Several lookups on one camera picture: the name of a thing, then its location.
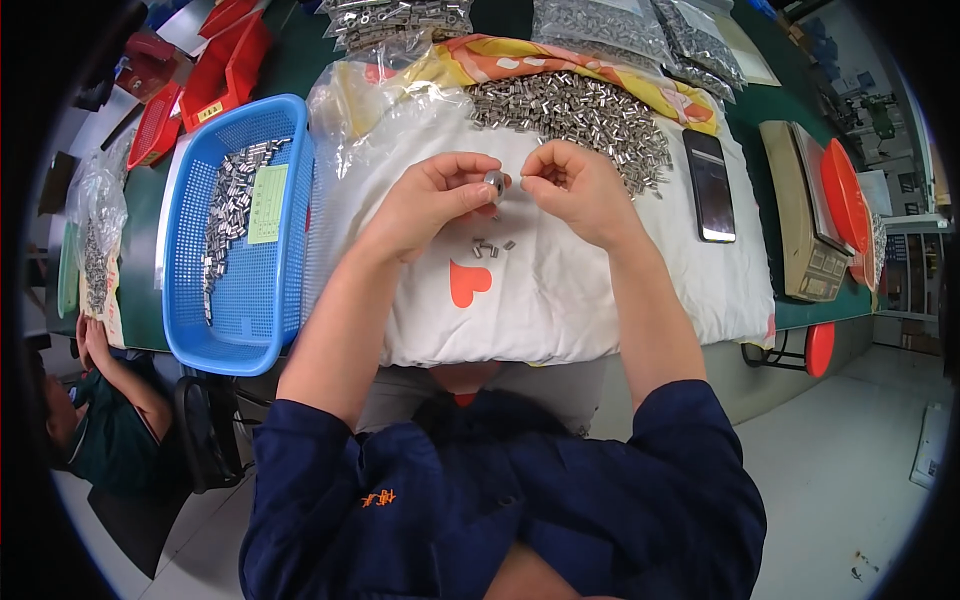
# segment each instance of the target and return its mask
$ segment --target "workbench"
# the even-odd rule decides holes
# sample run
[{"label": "workbench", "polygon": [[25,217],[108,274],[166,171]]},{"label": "workbench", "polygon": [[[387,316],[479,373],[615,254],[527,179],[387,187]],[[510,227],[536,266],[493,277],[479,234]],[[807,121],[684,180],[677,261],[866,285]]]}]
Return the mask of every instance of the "workbench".
[{"label": "workbench", "polygon": [[[777,329],[851,319],[871,314],[871,294],[866,287],[846,278],[833,302],[808,303],[786,298],[783,291],[783,260],[780,217],[763,142],[757,126],[768,119],[799,122],[824,146],[839,132],[819,108],[817,92],[809,81],[809,61],[778,26],[750,7],[736,3],[732,17],[753,40],[783,87],[749,85],[737,92],[736,105],[728,104],[727,121],[733,138],[743,147],[747,170],[754,185],[760,221],[770,259],[776,298]],[[471,10],[474,30],[492,36],[529,39],[532,2],[519,6],[510,0],[476,0]],[[307,15],[295,0],[274,0],[263,16],[275,36],[273,48],[260,69],[254,99],[280,93],[306,98],[324,68],[342,56],[333,52],[333,39],[322,37],[325,15]],[[123,333],[129,348],[169,350],[163,334],[160,290],[154,286],[157,223],[170,157],[154,167],[136,167],[130,172],[125,194],[129,213],[120,248],[120,306]],[[54,219],[48,252],[46,288],[47,330],[73,336],[77,312],[61,319],[57,313],[57,272],[62,219]]]}]

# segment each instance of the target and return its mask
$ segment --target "red plastic tray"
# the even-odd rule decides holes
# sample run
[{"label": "red plastic tray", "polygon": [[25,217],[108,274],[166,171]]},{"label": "red plastic tray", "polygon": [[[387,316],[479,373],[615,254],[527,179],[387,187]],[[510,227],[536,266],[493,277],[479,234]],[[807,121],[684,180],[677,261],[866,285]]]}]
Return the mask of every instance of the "red plastic tray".
[{"label": "red plastic tray", "polygon": [[260,76],[260,63],[273,38],[260,16],[252,12],[224,29],[206,45],[193,67],[180,111],[188,132],[251,99]]},{"label": "red plastic tray", "polygon": [[827,193],[827,205],[837,233],[853,249],[867,253],[870,241],[870,214],[850,158],[836,139],[831,139],[820,163],[820,177]]},{"label": "red plastic tray", "polygon": [[200,36],[210,39],[235,23],[256,5],[257,0],[224,0],[213,7],[200,26]]},{"label": "red plastic tray", "polygon": [[130,155],[127,156],[127,170],[135,166],[148,166],[167,154],[177,143],[180,133],[179,116],[170,116],[174,103],[180,96],[180,86],[170,82],[150,99],[140,117],[140,126],[133,136]]}]

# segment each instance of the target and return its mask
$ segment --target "blue plastic basket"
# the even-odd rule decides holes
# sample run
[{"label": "blue plastic basket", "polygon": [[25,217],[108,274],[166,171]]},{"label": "blue plastic basket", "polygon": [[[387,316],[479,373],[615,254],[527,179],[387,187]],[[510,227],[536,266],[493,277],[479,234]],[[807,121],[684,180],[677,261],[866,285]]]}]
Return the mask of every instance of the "blue plastic basket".
[{"label": "blue plastic basket", "polygon": [[[163,263],[163,330],[170,350],[201,371],[251,377],[264,373],[300,328],[304,229],[313,185],[313,142],[306,104],[281,94],[235,108],[196,132],[183,154],[170,202]],[[234,240],[227,272],[204,319],[204,231],[216,171],[224,155],[270,139],[292,137],[270,164],[289,164],[279,239]]]}]

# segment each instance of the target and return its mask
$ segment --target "green uniform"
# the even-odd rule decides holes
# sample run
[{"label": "green uniform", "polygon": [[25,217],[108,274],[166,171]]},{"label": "green uniform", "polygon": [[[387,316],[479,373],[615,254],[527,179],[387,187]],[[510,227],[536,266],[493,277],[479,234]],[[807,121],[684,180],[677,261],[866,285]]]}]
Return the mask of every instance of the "green uniform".
[{"label": "green uniform", "polygon": [[[118,360],[167,397],[149,359]],[[89,405],[86,414],[66,448],[75,475],[117,496],[156,496],[186,477],[176,428],[158,440],[136,407],[96,368],[76,388],[74,408],[85,404]]]}]

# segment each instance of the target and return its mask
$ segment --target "phone screen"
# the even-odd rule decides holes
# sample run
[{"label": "phone screen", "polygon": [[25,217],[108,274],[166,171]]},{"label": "phone screen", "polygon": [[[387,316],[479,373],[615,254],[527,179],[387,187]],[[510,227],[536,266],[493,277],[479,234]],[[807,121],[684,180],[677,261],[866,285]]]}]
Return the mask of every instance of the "phone screen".
[{"label": "phone screen", "polygon": [[700,236],[708,242],[733,242],[736,240],[733,203],[720,140],[705,133],[687,130],[684,132],[684,142],[693,178],[693,198],[697,205]]}]

